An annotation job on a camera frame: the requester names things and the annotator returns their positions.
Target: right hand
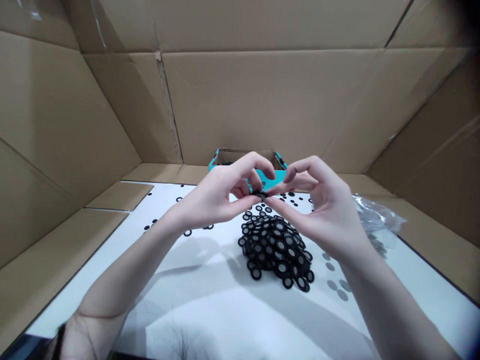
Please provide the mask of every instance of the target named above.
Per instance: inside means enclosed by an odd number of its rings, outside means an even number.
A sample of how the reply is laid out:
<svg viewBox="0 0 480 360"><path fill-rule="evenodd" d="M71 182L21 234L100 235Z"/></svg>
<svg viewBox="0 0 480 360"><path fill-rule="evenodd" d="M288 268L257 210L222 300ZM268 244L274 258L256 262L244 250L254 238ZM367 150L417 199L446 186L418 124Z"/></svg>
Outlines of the right hand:
<svg viewBox="0 0 480 360"><path fill-rule="evenodd" d="M360 223L350 188L326 163L317 156L292 163L283 182L267 194L273 196L292 188L310 191L313 212L299 213L275 197L267 197L264 202L340 263L356 266L361 259L371 258L375 249Z"/></svg>

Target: hand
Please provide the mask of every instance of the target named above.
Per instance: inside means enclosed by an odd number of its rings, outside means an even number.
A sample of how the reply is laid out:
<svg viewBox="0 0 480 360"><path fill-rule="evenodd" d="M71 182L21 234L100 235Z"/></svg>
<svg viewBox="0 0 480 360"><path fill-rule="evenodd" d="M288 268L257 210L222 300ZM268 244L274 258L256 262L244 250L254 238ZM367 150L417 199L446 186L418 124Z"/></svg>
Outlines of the hand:
<svg viewBox="0 0 480 360"><path fill-rule="evenodd" d="M360 223L349 186L319 157L289 165L283 182L267 191L269 196L296 188L309 190L314 211L301 214L275 197L264 202L297 230L347 266L355 265L375 249Z"/></svg>
<svg viewBox="0 0 480 360"><path fill-rule="evenodd" d="M182 200L165 214L172 221L181 220L186 230L205 228L227 222L253 205L261 202L253 191L262 190L262 182L255 168L271 180L275 170L270 161L256 152L250 152L229 166L215 166L207 176ZM238 199L230 202L232 193Z"/></svg>

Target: left hand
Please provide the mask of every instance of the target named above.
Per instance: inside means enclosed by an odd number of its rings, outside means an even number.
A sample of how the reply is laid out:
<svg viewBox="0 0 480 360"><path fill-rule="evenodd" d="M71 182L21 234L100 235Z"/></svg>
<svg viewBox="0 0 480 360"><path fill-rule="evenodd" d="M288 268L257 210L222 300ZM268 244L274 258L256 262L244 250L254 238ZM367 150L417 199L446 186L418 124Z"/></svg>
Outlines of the left hand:
<svg viewBox="0 0 480 360"><path fill-rule="evenodd" d="M165 214L171 221L181 222L182 230L205 228L227 222L261 202L253 191L262 190L262 182L255 168L271 180L274 166L256 152L249 152L229 166L215 166L187 196ZM230 193L238 199L230 202Z"/></svg>

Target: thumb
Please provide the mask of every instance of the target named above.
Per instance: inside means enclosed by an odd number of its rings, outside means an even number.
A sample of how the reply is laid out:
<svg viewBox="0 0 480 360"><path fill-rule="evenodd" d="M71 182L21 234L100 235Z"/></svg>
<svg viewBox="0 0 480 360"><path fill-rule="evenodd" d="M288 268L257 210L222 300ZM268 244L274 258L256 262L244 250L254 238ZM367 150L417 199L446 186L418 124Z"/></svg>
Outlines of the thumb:
<svg viewBox="0 0 480 360"><path fill-rule="evenodd" d="M262 200L256 195L244 196L228 204L228 217L233 219L238 214L246 212L253 205L261 203Z"/></svg>
<svg viewBox="0 0 480 360"><path fill-rule="evenodd" d="M303 214L276 197L267 197L263 202L300 231L304 218Z"/></svg>

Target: finger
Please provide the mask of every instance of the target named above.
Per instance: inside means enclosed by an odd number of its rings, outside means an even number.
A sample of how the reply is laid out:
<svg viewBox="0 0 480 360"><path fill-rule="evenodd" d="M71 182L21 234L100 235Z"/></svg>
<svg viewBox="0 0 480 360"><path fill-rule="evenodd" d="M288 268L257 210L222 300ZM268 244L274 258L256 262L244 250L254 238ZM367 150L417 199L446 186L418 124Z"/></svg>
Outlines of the finger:
<svg viewBox="0 0 480 360"><path fill-rule="evenodd" d="M230 193L232 193L237 199L241 199L244 197L240 189L237 187L234 187L233 189L231 189Z"/></svg>
<svg viewBox="0 0 480 360"><path fill-rule="evenodd" d="M255 169L252 169L247 176L248 182L251 185L251 190L262 190L262 180L260 180L260 176Z"/></svg>
<svg viewBox="0 0 480 360"><path fill-rule="evenodd" d="M229 219L233 219L238 214L246 212L253 205L261 203L262 200L255 195L244 196L241 199L231 202L228 205L227 216Z"/></svg>
<svg viewBox="0 0 480 360"><path fill-rule="evenodd" d="M267 197L264 201L269 207L275 210L281 217L292 224L299 232L302 232L305 215L299 213L287 203L277 199L276 197Z"/></svg>
<svg viewBox="0 0 480 360"><path fill-rule="evenodd" d="M251 194L249 185L247 184L247 181L245 179L238 180L238 182L233 188L239 189L243 196L248 196Z"/></svg>
<svg viewBox="0 0 480 360"><path fill-rule="evenodd" d="M275 179L275 169L272 163L254 151L242 156L230 165L230 167L237 170L241 178L246 178L251 170L257 168L261 170L268 179Z"/></svg>
<svg viewBox="0 0 480 360"><path fill-rule="evenodd" d="M266 191L266 193L268 194L268 196L283 194L283 193L287 192L287 190L290 190L291 186L292 186L291 183L286 184L282 181L282 182L278 183L277 185L275 185L274 187L271 187L270 189L268 189Z"/></svg>
<svg viewBox="0 0 480 360"><path fill-rule="evenodd" d="M339 176L323 160L318 156L310 156L289 165L283 182L288 184L295 178L297 173L305 171L319 183L333 185L340 180Z"/></svg>

